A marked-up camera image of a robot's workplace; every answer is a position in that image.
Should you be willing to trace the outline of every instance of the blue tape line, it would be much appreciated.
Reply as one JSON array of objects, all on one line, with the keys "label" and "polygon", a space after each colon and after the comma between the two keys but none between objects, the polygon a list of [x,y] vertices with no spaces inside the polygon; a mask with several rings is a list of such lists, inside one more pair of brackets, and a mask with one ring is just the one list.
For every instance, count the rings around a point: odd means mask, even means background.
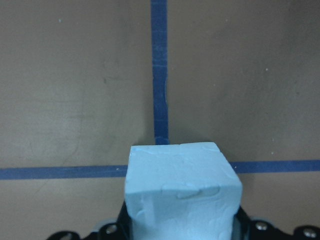
[{"label": "blue tape line", "polygon": [[[320,171],[320,160],[230,162],[237,174]],[[0,180],[123,178],[127,165],[0,168]]]},{"label": "blue tape line", "polygon": [[230,162],[237,174],[320,171],[320,160]]},{"label": "blue tape line", "polygon": [[155,144],[169,144],[167,0],[151,0],[153,117]]}]

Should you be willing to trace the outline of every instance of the screw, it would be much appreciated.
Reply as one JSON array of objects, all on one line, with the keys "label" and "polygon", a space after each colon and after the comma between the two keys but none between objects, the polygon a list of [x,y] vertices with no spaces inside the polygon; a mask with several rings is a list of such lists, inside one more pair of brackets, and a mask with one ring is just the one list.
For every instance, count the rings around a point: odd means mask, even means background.
[{"label": "screw", "polygon": [[305,228],[303,230],[303,234],[307,237],[307,238],[312,238],[315,239],[317,237],[317,233],[311,229],[311,228]]},{"label": "screw", "polygon": [[255,227],[256,229],[260,230],[260,231],[265,231],[268,229],[268,225],[263,222],[263,221],[258,221],[256,224],[255,224]]},{"label": "screw", "polygon": [[117,225],[113,224],[113,225],[109,225],[106,227],[106,234],[113,234],[118,230]]},{"label": "screw", "polygon": [[60,240],[72,240],[72,234],[68,232],[66,235],[61,237]]}]

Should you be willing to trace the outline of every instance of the foam block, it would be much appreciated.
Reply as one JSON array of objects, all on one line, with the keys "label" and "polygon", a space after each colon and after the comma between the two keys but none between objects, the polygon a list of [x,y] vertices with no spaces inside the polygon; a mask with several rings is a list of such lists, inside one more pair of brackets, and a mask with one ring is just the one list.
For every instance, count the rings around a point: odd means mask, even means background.
[{"label": "foam block", "polygon": [[125,202],[133,240],[230,240],[241,195],[213,142],[131,147]]}]

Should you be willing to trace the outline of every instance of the foam block front face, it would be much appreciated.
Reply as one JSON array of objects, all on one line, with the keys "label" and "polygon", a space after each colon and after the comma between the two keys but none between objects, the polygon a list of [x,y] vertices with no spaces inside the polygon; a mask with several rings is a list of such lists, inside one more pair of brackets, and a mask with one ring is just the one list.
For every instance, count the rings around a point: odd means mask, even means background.
[{"label": "foam block front face", "polygon": [[213,142],[131,147],[125,203],[133,240],[230,240],[241,195]]}]

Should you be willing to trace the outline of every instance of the metal bolt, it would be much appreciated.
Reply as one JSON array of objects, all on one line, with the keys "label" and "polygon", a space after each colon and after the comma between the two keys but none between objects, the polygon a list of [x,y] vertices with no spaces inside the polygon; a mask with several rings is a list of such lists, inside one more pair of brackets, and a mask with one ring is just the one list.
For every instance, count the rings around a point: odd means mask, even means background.
[{"label": "metal bolt", "polygon": [[256,229],[260,230],[260,231],[265,231],[268,229],[268,225],[263,222],[263,221],[258,221],[256,224],[255,224],[255,227]]},{"label": "metal bolt", "polygon": [[72,240],[72,234],[68,232],[66,235],[61,237],[60,240]]},{"label": "metal bolt", "polygon": [[307,238],[312,238],[315,239],[317,237],[317,233],[311,229],[311,228],[306,228],[303,230],[303,234],[307,237]]},{"label": "metal bolt", "polygon": [[113,224],[113,225],[109,225],[107,226],[105,232],[106,234],[113,234],[118,230],[117,225]]}]

